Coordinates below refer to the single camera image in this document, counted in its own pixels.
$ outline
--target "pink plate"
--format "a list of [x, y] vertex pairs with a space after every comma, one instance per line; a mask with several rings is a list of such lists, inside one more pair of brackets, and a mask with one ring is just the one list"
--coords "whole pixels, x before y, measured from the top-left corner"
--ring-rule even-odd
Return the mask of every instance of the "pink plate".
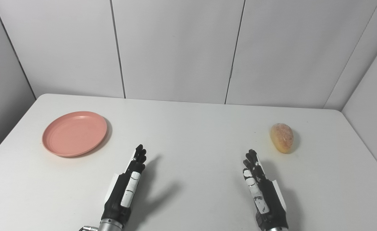
[[105, 119], [91, 111], [76, 111], [54, 120], [43, 132], [46, 149], [62, 157], [82, 155], [102, 142], [107, 131]]

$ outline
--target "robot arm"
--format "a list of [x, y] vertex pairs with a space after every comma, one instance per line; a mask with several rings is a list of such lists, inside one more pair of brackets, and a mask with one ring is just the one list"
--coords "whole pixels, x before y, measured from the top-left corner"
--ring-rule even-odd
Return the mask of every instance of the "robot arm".
[[140, 176], [145, 168], [146, 149], [139, 145], [127, 170], [120, 174], [105, 203], [99, 228], [84, 226], [80, 231], [121, 231], [129, 220], [130, 205], [136, 192]]
[[262, 231], [287, 231], [286, 206], [277, 181], [268, 180], [258, 159], [250, 149], [246, 154], [243, 170], [254, 204], [257, 208], [256, 221]]

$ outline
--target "silver metal cylinder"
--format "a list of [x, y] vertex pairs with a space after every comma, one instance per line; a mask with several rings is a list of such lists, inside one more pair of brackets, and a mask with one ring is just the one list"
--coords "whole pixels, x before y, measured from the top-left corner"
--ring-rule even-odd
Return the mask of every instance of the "silver metal cylinder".
[[103, 219], [98, 231], [121, 231], [123, 225], [113, 219]]
[[267, 230], [267, 231], [288, 231], [288, 229], [284, 228], [284, 227], [278, 227], [278, 228], [272, 228], [272, 229]]
[[98, 229], [96, 227], [93, 227], [93, 226], [83, 226], [83, 231], [98, 231]]

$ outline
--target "wall seam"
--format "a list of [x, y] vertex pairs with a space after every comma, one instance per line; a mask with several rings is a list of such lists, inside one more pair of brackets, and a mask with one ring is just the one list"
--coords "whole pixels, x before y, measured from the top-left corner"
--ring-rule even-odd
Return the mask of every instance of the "wall seam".
[[117, 57], [119, 59], [121, 87], [123, 88], [123, 97], [126, 98], [126, 90], [124, 89], [124, 80], [123, 80], [123, 69], [121, 67], [121, 59], [120, 59], [119, 41], [118, 41], [118, 38], [117, 38], [116, 21], [115, 21], [115, 18], [114, 18], [114, 10], [113, 10], [113, 2], [112, 2], [112, 0], [110, 0], [110, 9], [111, 9], [112, 20], [113, 20], [114, 38], [116, 40]]
[[369, 24], [369, 22], [371, 21], [372, 16], [374, 15], [376, 9], [377, 9], [377, 4], [376, 4], [376, 6], [375, 6], [375, 9], [373, 9], [372, 15], [371, 15], [371, 17], [369, 18], [367, 24], [365, 25], [365, 28], [364, 28], [363, 32], [361, 33], [360, 38], [358, 39], [357, 43], [355, 44], [354, 49], [352, 50], [351, 54], [349, 55], [348, 60], [347, 60], [347, 62], [346, 62], [345, 65], [344, 65], [344, 68], [342, 69], [340, 75], [338, 76], [338, 79], [337, 79], [337, 81], [335, 82], [334, 87], [332, 88], [330, 94], [328, 95], [327, 100], [325, 101], [324, 105], [322, 106], [323, 109], [324, 109], [325, 105], [327, 104], [328, 100], [330, 99], [330, 97], [331, 97], [331, 95], [332, 95], [332, 92], [334, 91], [335, 87], [337, 86], [338, 81], [339, 81], [339, 79], [341, 78], [342, 73], [344, 73], [344, 70], [345, 70], [345, 68], [347, 67], [347, 64], [348, 64], [349, 60], [351, 59], [352, 54], [354, 54], [354, 51], [355, 51], [355, 49], [357, 48], [358, 43], [361, 41], [361, 38], [363, 37], [364, 32], [365, 32], [365, 30], [367, 29], [368, 24]]
[[228, 89], [229, 89], [229, 87], [230, 87], [231, 75], [233, 74], [234, 59], [235, 59], [235, 57], [236, 57], [237, 44], [238, 44], [238, 41], [239, 41], [240, 29], [241, 29], [241, 22], [243, 21], [243, 14], [244, 14], [244, 6], [245, 6], [245, 5], [246, 5], [246, 0], [244, 0], [244, 3], [243, 3], [243, 9], [241, 10], [241, 17], [240, 17], [239, 30], [238, 30], [238, 32], [237, 32], [236, 45], [235, 45], [235, 47], [234, 47], [233, 61], [232, 61], [232, 63], [231, 63], [230, 77], [228, 78], [227, 92], [225, 93], [224, 104], [227, 103]]
[[4, 25], [3, 21], [2, 21], [1, 15], [0, 15], [0, 22], [1, 22], [1, 24], [2, 24], [2, 28], [3, 28], [4, 31], [5, 31], [6, 37], [8, 38], [9, 44], [10, 44], [10, 46], [12, 47], [12, 50], [13, 50], [13, 53], [14, 53], [16, 59], [17, 59], [17, 62], [19, 63], [20, 69], [22, 70], [23, 75], [25, 76], [26, 82], [27, 82], [28, 85], [29, 85], [29, 89], [30, 89], [30, 91], [32, 92], [33, 97], [36, 99], [36, 95], [35, 95], [35, 93], [33, 92], [32, 85], [30, 85], [30, 82], [29, 82], [29, 80], [28, 80], [28, 77], [26, 76], [26, 72], [25, 72], [25, 70], [23, 69], [22, 64], [20, 63], [19, 57], [17, 56], [16, 50], [14, 49], [14, 46], [13, 46], [13, 44], [12, 44], [12, 41], [10, 40], [10, 37], [9, 37], [8, 31], [6, 31], [6, 28], [5, 28], [5, 25]]

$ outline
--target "white table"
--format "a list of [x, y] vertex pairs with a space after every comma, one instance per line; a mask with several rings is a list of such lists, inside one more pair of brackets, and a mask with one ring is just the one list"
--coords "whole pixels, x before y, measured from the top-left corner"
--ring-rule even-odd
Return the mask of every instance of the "white table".
[[[78, 158], [45, 150], [46, 126], [83, 110], [107, 119], [103, 145]], [[294, 130], [292, 154], [273, 147], [275, 123]], [[0, 145], [0, 231], [97, 226], [140, 143], [147, 168], [125, 231], [258, 230], [242, 176], [250, 148], [279, 182], [290, 230], [377, 230], [377, 162], [338, 111], [48, 94]]]

